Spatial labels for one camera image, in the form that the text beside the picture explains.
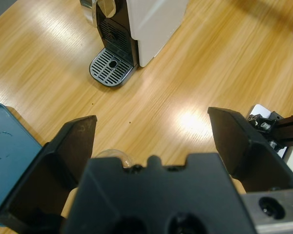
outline table surface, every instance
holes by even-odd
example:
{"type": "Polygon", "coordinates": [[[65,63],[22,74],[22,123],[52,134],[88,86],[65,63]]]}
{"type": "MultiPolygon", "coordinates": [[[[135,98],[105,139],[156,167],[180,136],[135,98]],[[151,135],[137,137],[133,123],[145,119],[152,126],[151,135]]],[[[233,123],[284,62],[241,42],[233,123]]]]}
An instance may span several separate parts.
{"type": "Polygon", "coordinates": [[[93,155],[141,164],[215,151],[209,106],[293,114],[293,0],[190,0],[161,53],[117,90],[89,74],[102,48],[78,0],[18,0],[0,17],[0,103],[41,144],[97,115],[93,155]]]}

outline blue container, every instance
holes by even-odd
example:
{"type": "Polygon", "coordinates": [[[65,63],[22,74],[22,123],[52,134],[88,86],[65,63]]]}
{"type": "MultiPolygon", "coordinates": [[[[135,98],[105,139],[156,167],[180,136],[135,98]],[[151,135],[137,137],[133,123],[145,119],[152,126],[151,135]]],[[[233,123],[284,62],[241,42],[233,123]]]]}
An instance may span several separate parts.
{"type": "Polygon", "coordinates": [[[0,205],[41,148],[12,113],[0,104],[0,205]]]}

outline capsule coffee maker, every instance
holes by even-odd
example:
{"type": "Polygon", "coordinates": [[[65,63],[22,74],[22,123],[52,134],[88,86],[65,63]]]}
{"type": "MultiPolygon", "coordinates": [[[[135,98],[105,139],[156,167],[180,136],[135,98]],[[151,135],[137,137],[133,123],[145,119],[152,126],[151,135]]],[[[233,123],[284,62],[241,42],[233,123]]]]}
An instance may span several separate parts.
{"type": "Polygon", "coordinates": [[[104,49],[90,64],[94,79],[121,86],[146,66],[180,26],[188,0],[81,0],[104,49]]]}

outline drip tray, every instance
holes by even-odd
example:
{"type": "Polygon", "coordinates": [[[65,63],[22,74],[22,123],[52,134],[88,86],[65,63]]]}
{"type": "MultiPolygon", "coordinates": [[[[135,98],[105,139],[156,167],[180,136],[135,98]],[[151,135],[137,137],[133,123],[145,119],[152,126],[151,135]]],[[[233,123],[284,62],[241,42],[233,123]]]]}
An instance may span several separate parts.
{"type": "Polygon", "coordinates": [[[104,48],[92,61],[90,73],[98,82],[112,87],[127,80],[133,68],[132,65],[104,48]]]}

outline bolt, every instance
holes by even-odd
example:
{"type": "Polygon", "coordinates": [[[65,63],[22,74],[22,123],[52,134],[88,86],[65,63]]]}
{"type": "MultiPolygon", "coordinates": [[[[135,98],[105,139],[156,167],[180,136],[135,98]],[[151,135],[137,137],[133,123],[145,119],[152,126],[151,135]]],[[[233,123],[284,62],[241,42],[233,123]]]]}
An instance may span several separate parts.
{"type": "Polygon", "coordinates": [[[275,143],[273,140],[269,141],[269,145],[274,149],[277,146],[277,143],[275,143]]]}
{"type": "Polygon", "coordinates": [[[270,129],[270,124],[266,123],[266,122],[263,122],[260,127],[264,130],[268,130],[270,129]]]}

